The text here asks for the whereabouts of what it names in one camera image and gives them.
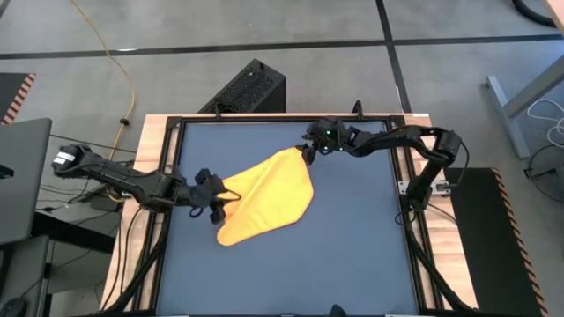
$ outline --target white cable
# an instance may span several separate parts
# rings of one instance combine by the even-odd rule
[[[536,105],[538,105],[541,102],[548,102],[549,104],[557,107],[561,112],[562,112],[562,118],[560,119],[553,119],[551,117],[545,117],[542,115],[534,115],[531,114],[531,110],[532,108],[534,108]],[[561,105],[559,105],[558,103],[556,103],[555,101],[552,100],[548,100],[548,99],[539,99],[537,101],[535,101],[532,105],[529,106],[529,108],[527,109],[527,115],[530,118],[534,118],[534,119],[539,119],[539,120],[546,120],[546,121],[551,121],[551,122],[556,122],[556,125],[551,127],[547,132],[546,132],[546,139],[548,140],[548,142],[550,142],[552,145],[559,147],[561,149],[564,149],[564,145],[559,144],[557,142],[554,142],[551,139],[551,133],[553,131],[556,130],[556,132],[558,132],[558,134],[560,134],[561,136],[564,136],[564,107],[562,107]]]

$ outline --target floor tile line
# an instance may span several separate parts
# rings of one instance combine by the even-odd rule
[[[342,41],[304,41],[304,42],[280,42],[280,43],[255,43],[255,44],[233,44],[233,45],[211,45],[199,47],[175,47],[175,48],[122,48],[111,49],[110,53],[115,56],[135,55],[167,55],[167,54],[191,54],[191,53],[218,53],[218,52],[242,52],[253,50],[275,50],[275,49],[303,49],[303,48],[371,48],[388,46],[418,46],[418,45],[449,45],[449,44],[480,44],[480,43],[508,43],[526,41],[562,41],[564,36],[559,34],[542,35],[516,35],[516,36],[485,36],[464,38],[440,38],[440,39],[403,39],[403,40],[342,40]],[[0,60],[15,59],[46,59],[46,58],[78,58],[78,57],[103,57],[103,50],[86,51],[61,51],[61,52],[36,52],[36,53],[0,53]]]
[[[241,52],[252,50],[299,49],[299,48],[364,48],[384,45],[382,40],[347,40],[347,41],[303,41],[281,43],[256,43],[234,45],[212,45],[200,47],[177,48],[125,48],[111,49],[112,56],[126,55],[164,55],[215,52]],[[41,58],[73,58],[105,56],[103,50],[67,51],[67,52],[38,52],[38,53],[9,53],[0,54],[0,60],[11,59],[41,59]]]
[[[399,103],[402,110],[405,113],[412,112],[412,106],[409,102],[409,97],[407,96],[407,88],[405,87],[404,75],[402,74],[401,66],[399,65],[399,59],[397,58],[397,51],[394,45],[394,40],[391,35],[390,21],[388,20],[388,15],[386,14],[386,8],[384,7],[383,0],[375,0],[376,6],[378,7],[378,14],[380,15],[380,23],[382,24],[382,31],[384,33],[384,41],[386,43],[386,49],[388,50],[388,58],[390,59],[391,71],[394,76],[394,81],[396,83],[397,96],[399,98]]]
[[[509,36],[477,36],[460,38],[437,38],[437,39],[399,39],[393,40],[396,46],[415,45],[446,45],[446,44],[481,44],[481,43],[509,43],[525,41],[561,41],[564,36],[560,34],[539,35],[509,35]]]

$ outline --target wooden frame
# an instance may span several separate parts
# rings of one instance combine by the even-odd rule
[[[356,114],[223,114],[223,117],[311,117],[319,116],[320,118],[328,115],[333,116],[344,116],[354,118]],[[403,116],[405,124],[416,124],[422,126],[430,126],[431,122],[428,114],[370,114],[373,116]],[[148,114],[145,117],[145,124],[143,131],[141,133],[141,138],[139,146],[137,148],[137,156],[134,167],[141,171],[152,171],[159,167],[161,151],[163,149],[163,141],[165,139],[165,131],[167,130],[167,123],[169,117],[184,117],[184,118],[201,118],[202,120],[211,119],[214,114]],[[170,144],[168,145],[168,155],[166,160],[166,166],[172,164],[174,157],[174,151],[176,149],[176,141],[178,138],[178,127],[172,128],[170,130]],[[425,142],[427,146],[433,145],[433,138],[426,138]],[[409,168],[410,162],[405,160],[405,154],[403,150],[397,150],[397,156],[399,157],[401,173],[404,180],[409,179]],[[416,152],[412,151],[412,163],[415,173],[420,173],[426,164],[426,161]],[[447,211],[451,216],[454,217],[454,212],[452,210],[452,205],[449,198],[433,197],[431,199],[431,204]],[[122,213],[122,232],[126,232],[130,225],[133,215],[138,209],[138,204],[135,200],[128,200],[125,203],[123,213]],[[141,211],[137,216],[135,223],[131,227],[130,242],[128,250],[127,265],[125,267],[124,283],[128,284],[133,277],[137,260],[141,255],[141,250],[145,241],[145,233],[148,225],[149,213]],[[466,260],[464,258],[464,251],[462,249],[462,243],[456,224],[453,224],[450,219],[437,212],[433,208],[427,209],[425,224],[428,229],[428,237],[430,240],[430,245],[433,250],[433,257],[436,268],[441,272],[445,280],[449,283],[452,289],[459,295],[459,297],[468,305],[476,306],[476,299],[474,296],[474,291],[471,285],[470,274],[468,272],[468,267],[466,265]],[[420,232],[420,228],[417,224],[414,224],[415,232]],[[157,220],[154,226],[152,243],[156,241],[158,233],[160,231],[160,221]],[[121,237],[122,243],[122,260],[123,264],[124,257],[124,241],[125,234]],[[110,262],[110,268],[108,271],[108,279],[106,282],[106,287],[104,289],[104,294],[102,298],[102,303],[106,301],[108,295],[114,284],[117,275],[117,283],[115,284],[115,290],[111,294],[108,305],[111,305],[119,296],[119,290],[121,289],[121,279],[123,267],[119,268],[117,263],[117,250],[118,247],[114,247],[114,253],[112,256],[112,261]],[[426,302],[426,308],[435,308],[434,306],[434,293],[431,287],[429,277],[419,265],[419,271],[421,272],[421,279],[423,282],[423,292]],[[149,307],[151,302],[151,289],[153,286],[152,280],[154,277],[154,265],[149,271],[145,278],[145,283],[143,285],[142,296],[139,301],[138,309],[146,309]]]

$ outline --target yellow cable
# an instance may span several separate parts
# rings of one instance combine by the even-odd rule
[[[120,68],[120,70],[122,71],[123,76],[125,77],[125,79],[127,80],[128,85],[130,86],[130,91],[131,91],[131,103],[130,103],[130,108],[127,111],[127,114],[125,115],[124,119],[129,120],[131,113],[133,112],[133,109],[135,109],[135,89],[133,88],[133,83],[131,82],[131,78],[130,76],[127,74],[127,71],[125,71],[125,69],[123,68],[123,66],[117,62],[117,60],[109,53],[108,50],[108,46],[106,45],[106,42],[104,41],[104,39],[102,39],[102,36],[100,35],[100,33],[98,32],[98,29],[96,28],[96,26],[94,25],[94,23],[86,16],[85,12],[82,11],[82,9],[80,8],[80,6],[77,4],[76,0],[70,0],[70,2],[72,3],[72,5],[74,5],[75,8],[77,8],[78,13],[80,13],[80,15],[82,16],[82,18],[84,18],[84,20],[86,21],[86,23],[88,23],[88,25],[92,28],[92,30],[96,33],[96,36],[98,36],[98,40],[100,41],[100,43],[102,44],[102,47],[104,47],[104,50],[106,51],[106,55],[108,56],[108,58],[115,63],[115,65],[117,65],[117,67]],[[120,124],[120,129],[117,132],[117,135],[115,136],[114,139],[114,145],[112,145],[112,151],[109,153],[108,159],[113,159],[114,155],[115,155],[115,148],[117,147],[117,145],[120,142],[120,139],[122,138],[122,133],[123,133],[123,127],[125,127],[124,123]],[[116,202],[116,203],[123,203],[125,202],[125,199],[120,199],[120,198],[115,198],[113,197],[109,190],[107,191],[108,197],[109,199],[111,199],[112,201]]]

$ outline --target dark blue table surface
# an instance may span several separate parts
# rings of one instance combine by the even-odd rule
[[[191,123],[180,171],[190,183],[204,167],[232,176],[303,144],[307,126]],[[327,314],[333,304],[349,314],[415,314],[390,153],[318,155],[309,171],[314,198],[296,224],[232,247],[217,242],[208,210],[193,219],[173,209],[157,314]]]

